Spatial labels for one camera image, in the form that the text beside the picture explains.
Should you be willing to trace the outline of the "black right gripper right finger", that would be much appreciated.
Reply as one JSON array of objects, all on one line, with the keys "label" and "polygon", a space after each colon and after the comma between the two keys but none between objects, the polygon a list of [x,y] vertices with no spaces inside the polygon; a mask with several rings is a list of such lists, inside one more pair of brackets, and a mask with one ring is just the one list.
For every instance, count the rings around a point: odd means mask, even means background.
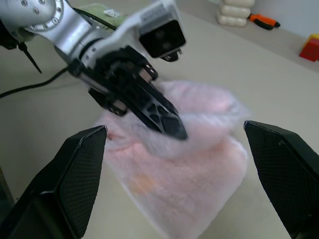
[{"label": "black right gripper right finger", "polygon": [[247,120],[259,180],[293,239],[319,237],[319,156],[296,133]]}]

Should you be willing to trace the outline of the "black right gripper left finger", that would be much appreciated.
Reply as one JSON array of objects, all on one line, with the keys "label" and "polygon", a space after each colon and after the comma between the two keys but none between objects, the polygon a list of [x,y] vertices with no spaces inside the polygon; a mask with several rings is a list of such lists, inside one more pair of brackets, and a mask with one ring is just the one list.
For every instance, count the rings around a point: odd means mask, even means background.
[{"label": "black right gripper left finger", "polygon": [[65,140],[0,225],[2,239],[81,239],[99,189],[107,128]]}]

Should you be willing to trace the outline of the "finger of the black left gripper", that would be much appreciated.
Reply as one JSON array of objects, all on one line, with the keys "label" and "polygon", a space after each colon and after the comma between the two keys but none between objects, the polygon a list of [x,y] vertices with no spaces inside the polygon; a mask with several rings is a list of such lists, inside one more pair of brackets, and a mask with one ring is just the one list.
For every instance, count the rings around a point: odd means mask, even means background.
[{"label": "finger of the black left gripper", "polygon": [[148,121],[180,121],[175,106],[152,83],[145,83],[145,118]]},{"label": "finger of the black left gripper", "polygon": [[174,105],[152,84],[136,84],[126,89],[125,102],[148,128],[177,140],[188,135]]}]

